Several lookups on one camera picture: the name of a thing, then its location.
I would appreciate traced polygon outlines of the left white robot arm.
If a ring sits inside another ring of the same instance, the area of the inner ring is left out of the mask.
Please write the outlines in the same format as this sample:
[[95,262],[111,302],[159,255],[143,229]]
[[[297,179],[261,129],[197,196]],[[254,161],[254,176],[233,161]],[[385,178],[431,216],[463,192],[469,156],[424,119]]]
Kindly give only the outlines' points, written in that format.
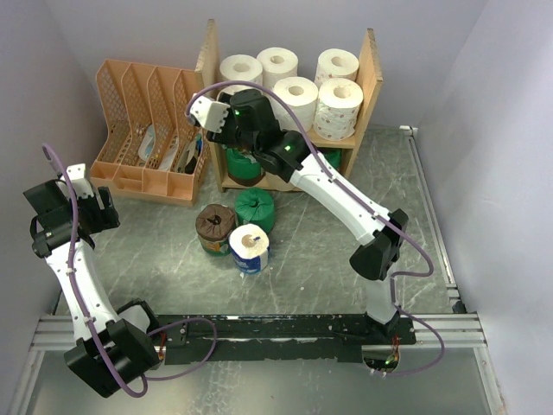
[[75,345],[64,354],[68,368],[103,398],[145,375],[158,363],[154,348],[161,323],[140,299],[114,309],[99,281],[92,236],[120,225],[111,192],[58,178],[24,196],[36,215],[29,227],[32,249],[58,278],[73,319]]

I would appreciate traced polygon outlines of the floral paper roll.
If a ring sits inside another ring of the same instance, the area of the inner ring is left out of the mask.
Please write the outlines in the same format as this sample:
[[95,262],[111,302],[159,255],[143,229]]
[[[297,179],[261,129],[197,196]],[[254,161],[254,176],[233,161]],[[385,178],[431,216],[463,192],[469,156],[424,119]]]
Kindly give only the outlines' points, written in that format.
[[330,48],[320,53],[315,70],[315,85],[320,88],[334,78],[356,80],[359,71],[358,58],[343,49]]
[[245,80],[258,85],[263,84],[263,66],[259,60],[247,54],[235,54],[226,57],[219,64],[222,80]]

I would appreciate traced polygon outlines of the floral white roll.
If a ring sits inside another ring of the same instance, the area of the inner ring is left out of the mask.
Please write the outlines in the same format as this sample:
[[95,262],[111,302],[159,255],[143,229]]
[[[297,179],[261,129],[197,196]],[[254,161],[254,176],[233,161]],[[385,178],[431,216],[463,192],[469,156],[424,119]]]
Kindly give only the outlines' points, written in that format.
[[353,80],[326,80],[319,89],[313,130],[329,141],[350,137],[363,100],[363,91]]

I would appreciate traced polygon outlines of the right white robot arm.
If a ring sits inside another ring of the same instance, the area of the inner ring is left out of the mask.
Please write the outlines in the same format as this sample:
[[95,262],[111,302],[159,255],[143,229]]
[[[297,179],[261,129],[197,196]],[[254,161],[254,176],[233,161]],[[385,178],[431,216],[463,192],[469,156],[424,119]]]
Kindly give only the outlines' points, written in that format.
[[300,132],[282,129],[269,99],[257,89],[221,92],[215,107],[224,117],[209,132],[210,141],[244,150],[265,172],[315,198],[353,234],[359,245],[349,263],[366,280],[366,332],[373,342],[388,342],[399,321],[388,271],[400,256],[400,232],[407,227],[408,215],[371,201]]

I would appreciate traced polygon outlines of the plain white roll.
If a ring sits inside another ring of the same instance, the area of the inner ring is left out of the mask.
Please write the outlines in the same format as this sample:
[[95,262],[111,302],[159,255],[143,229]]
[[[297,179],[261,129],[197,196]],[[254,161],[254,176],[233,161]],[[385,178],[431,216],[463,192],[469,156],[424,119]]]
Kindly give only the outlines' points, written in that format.
[[257,60],[263,67],[265,88],[272,89],[279,80],[297,76],[298,57],[287,48],[266,48],[257,55]]
[[[288,77],[279,80],[273,86],[272,91],[293,111],[301,122],[303,129],[309,131],[314,123],[319,94],[316,84],[307,78]],[[274,99],[270,99],[270,102],[280,128],[288,131],[299,131],[296,122],[283,107]]]

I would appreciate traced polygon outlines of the blue roll front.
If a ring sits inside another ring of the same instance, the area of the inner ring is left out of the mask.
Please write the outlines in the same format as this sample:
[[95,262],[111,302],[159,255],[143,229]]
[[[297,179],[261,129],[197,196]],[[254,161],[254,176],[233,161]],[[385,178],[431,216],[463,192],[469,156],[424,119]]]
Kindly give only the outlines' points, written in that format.
[[250,87],[241,85],[226,86],[219,91],[219,94],[217,95],[217,100],[228,104],[230,102],[230,98],[233,95],[247,89],[250,89]]

